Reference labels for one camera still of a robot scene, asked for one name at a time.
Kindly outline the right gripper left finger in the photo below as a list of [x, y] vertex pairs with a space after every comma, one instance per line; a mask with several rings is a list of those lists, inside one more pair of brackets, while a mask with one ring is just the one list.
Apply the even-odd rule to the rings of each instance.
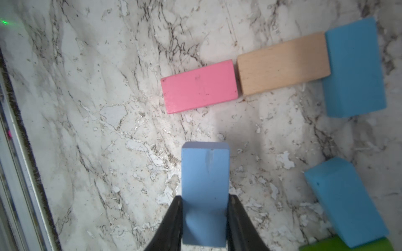
[[175, 196], [145, 251], [180, 251], [183, 233], [183, 202]]

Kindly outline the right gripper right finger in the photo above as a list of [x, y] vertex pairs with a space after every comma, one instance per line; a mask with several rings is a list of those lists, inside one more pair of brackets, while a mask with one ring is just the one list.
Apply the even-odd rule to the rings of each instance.
[[238, 196], [229, 195], [227, 208], [229, 251], [269, 251], [259, 236]]

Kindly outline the light blue block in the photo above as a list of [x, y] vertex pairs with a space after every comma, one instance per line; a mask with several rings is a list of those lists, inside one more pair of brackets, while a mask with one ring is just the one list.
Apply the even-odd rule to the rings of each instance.
[[227, 143], [186, 142], [182, 146], [184, 244], [226, 247], [229, 170]]
[[325, 33], [331, 74], [322, 86], [327, 115], [353, 117], [387, 107], [373, 17], [331, 29]]

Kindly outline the pink block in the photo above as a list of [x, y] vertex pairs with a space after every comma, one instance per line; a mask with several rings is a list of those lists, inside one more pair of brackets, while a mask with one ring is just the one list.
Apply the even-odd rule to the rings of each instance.
[[232, 60], [162, 78], [161, 86], [168, 114], [232, 101], [239, 97]]

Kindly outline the natural wood block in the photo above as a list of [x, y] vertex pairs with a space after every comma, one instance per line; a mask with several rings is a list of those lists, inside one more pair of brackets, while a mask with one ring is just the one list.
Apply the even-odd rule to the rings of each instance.
[[237, 66], [245, 96], [314, 81], [331, 74], [324, 32], [241, 54]]

